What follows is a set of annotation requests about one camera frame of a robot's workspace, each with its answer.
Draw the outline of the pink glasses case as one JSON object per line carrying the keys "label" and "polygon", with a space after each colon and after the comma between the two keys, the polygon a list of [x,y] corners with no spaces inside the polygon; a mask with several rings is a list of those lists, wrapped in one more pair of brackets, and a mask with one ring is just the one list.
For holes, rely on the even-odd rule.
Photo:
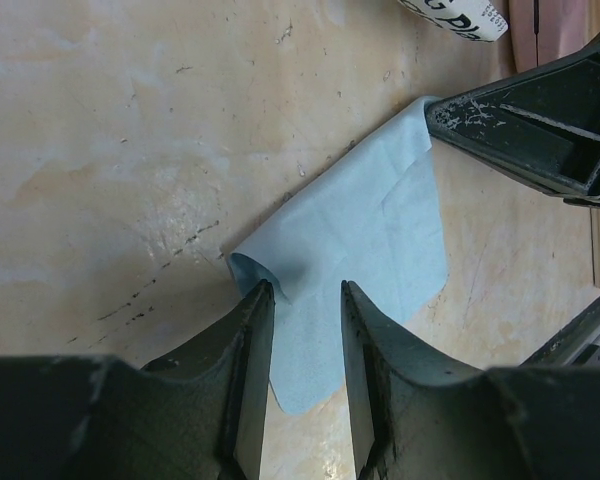
{"label": "pink glasses case", "polygon": [[600,34],[600,1],[508,2],[517,73],[579,51]]}

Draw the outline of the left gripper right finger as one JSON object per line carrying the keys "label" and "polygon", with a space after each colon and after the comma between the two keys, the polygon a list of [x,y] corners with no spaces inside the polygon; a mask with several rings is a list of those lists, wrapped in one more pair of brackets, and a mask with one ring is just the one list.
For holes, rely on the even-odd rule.
{"label": "left gripper right finger", "polygon": [[341,329],[356,476],[487,479],[490,387],[483,373],[341,285]]}

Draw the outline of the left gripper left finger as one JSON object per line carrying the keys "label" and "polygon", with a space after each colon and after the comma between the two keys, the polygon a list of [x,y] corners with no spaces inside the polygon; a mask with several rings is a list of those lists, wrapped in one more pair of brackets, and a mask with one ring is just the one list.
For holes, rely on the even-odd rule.
{"label": "left gripper left finger", "polygon": [[274,330],[261,281],[224,317],[143,366],[157,388],[149,439],[190,479],[257,479]]}

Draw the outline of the newspaper print glasses case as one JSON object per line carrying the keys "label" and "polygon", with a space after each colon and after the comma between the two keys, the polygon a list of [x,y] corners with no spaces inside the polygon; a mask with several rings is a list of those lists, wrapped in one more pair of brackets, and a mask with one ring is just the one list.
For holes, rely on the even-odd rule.
{"label": "newspaper print glasses case", "polygon": [[495,42],[509,29],[487,0],[400,0],[399,4],[434,26],[474,42]]}

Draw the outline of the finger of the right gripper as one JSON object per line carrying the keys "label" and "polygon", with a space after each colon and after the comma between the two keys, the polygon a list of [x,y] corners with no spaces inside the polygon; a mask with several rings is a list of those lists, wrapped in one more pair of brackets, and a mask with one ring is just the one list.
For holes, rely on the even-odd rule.
{"label": "finger of the right gripper", "polygon": [[425,109],[430,134],[526,186],[600,206],[600,44]]}

